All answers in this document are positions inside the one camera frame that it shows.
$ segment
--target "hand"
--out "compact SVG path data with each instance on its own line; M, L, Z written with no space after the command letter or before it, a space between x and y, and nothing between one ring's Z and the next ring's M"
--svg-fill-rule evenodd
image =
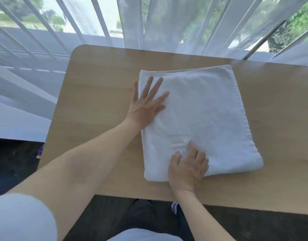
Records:
M134 121L140 130L150 125L155 116L165 109L165 105L162 105L162 103L169 95L169 92L165 92L162 96L153 101L153 98L163 82L163 78L159 78L149 92L152 82L153 77L151 76L148 78L140 98L138 98L138 81L134 82L134 96L130 108L128 109L126 119Z
M194 192L198 181L208 170L208 158L205 157L205 152L197 150L191 141L187 155L181 163L180 158L179 151L172 156L168 168L170 186L174 194L182 190Z

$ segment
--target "right hand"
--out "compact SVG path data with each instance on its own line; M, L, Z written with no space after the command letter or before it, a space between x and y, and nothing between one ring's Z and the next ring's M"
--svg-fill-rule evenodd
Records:
M208 170L208 158L204 151L197 150L192 141L189 142L187 155L182 162L180 158L179 151L172 156L168 168L170 186L174 193L182 190L194 192L198 181Z

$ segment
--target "white sleeve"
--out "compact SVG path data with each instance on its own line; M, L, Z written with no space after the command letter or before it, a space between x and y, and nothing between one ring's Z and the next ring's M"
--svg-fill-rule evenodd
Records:
M0 241L57 241L54 216L40 200L24 194L0 196Z

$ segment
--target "sneaker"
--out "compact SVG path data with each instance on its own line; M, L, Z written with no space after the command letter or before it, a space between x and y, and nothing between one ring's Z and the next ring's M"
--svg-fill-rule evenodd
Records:
M177 205L178 205L178 202L173 202L171 207L172 207L172 211L173 213L176 215L177 213Z

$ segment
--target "t-shirt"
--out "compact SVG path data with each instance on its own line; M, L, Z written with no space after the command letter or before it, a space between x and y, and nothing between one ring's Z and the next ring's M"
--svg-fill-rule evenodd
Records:
M57 241L52 212L40 200L24 194L0 196L0 241ZM182 241L179 237L133 228L109 241Z

